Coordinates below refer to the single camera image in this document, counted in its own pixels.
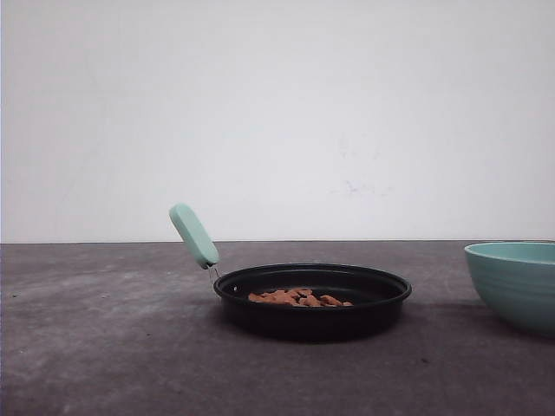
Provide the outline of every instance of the pan rim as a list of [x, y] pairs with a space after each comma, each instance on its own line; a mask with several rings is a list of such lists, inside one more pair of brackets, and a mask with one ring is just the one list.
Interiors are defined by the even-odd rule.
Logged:
[[[248, 299], [229, 295], [219, 288], [219, 285], [223, 283], [225, 280], [227, 280], [228, 278], [234, 277], [236, 275], [239, 275], [245, 272], [258, 271], [258, 270], [262, 271], [262, 270], [275, 269], [275, 268], [287, 270], [287, 269], [318, 268], [318, 267], [328, 267], [328, 268], [338, 269], [338, 270], [343, 269], [343, 270], [359, 270], [359, 271], [367, 271], [367, 272], [371, 271], [375, 273], [377, 272], [378, 274], [385, 276], [392, 281], [400, 283], [405, 288], [405, 290], [403, 290], [400, 295], [390, 297], [388, 299], [383, 299], [377, 302], [358, 303], [353, 306], [337, 306], [335, 308], [294, 308], [289, 305], [275, 305], [272, 303], [252, 302], [252, 301], [249, 301]], [[246, 269], [234, 270], [230, 273], [227, 273], [226, 275], [223, 275], [222, 277], [219, 277], [216, 280], [216, 282], [214, 282], [213, 288], [218, 296], [220, 296], [222, 299], [225, 299], [233, 303], [238, 303], [252, 308], [269, 308], [274, 310], [288, 310], [291, 312], [295, 311], [295, 313], [297, 313], [297, 311], [299, 313], [334, 313], [334, 312], [337, 313], [338, 311], [378, 308], [381, 306], [389, 305], [391, 303], [398, 303], [398, 302], [404, 301], [406, 298], [410, 296], [413, 290], [412, 285], [408, 280], [398, 275], [395, 275], [389, 271], [376, 269], [373, 267], [359, 266], [354, 264], [336, 264], [336, 263], [278, 263], [278, 264], [265, 264], [261, 266], [249, 267]]]

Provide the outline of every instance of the black pan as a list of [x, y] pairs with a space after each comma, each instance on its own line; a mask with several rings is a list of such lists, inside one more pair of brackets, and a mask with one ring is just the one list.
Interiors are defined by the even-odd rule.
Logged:
[[[193, 211], [174, 206], [170, 217], [197, 263], [204, 269], [219, 260], [216, 247]], [[252, 302], [250, 293], [312, 289], [353, 306], [294, 307]], [[393, 325], [412, 288], [382, 270], [341, 264], [275, 264], [233, 271], [216, 280], [225, 317], [241, 328], [277, 338], [332, 341], [376, 334]]]

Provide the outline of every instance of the ceramic bowl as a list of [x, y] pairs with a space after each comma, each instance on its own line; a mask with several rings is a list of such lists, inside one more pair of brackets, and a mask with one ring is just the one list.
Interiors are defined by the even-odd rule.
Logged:
[[555, 337], [555, 243], [480, 243], [465, 252], [487, 306], [518, 328]]

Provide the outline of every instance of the white wall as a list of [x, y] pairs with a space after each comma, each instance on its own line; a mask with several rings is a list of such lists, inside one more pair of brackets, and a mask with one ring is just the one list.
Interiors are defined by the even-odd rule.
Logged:
[[555, 2], [3, 0], [3, 241], [555, 238]]

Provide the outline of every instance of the bowl rim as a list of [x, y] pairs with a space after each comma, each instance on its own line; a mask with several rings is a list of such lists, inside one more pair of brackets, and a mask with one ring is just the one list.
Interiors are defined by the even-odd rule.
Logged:
[[548, 241], [490, 241], [484, 243], [475, 243], [469, 244], [465, 247], [465, 252], [467, 254], [472, 254], [473, 256], [484, 257], [484, 258], [492, 258], [496, 260], [503, 260], [505, 262], [512, 262], [512, 263], [528, 263], [528, 264], [545, 264], [545, 265], [555, 265], [555, 260], [522, 260], [514, 257], [503, 257], [503, 256], [493, 256], [487, 255], [483, 253], [476, 252], [473, 250], [475, 247], [484, 246], [484, 245], [550, 245], [555, 246], [555, 242], [548, 242]]

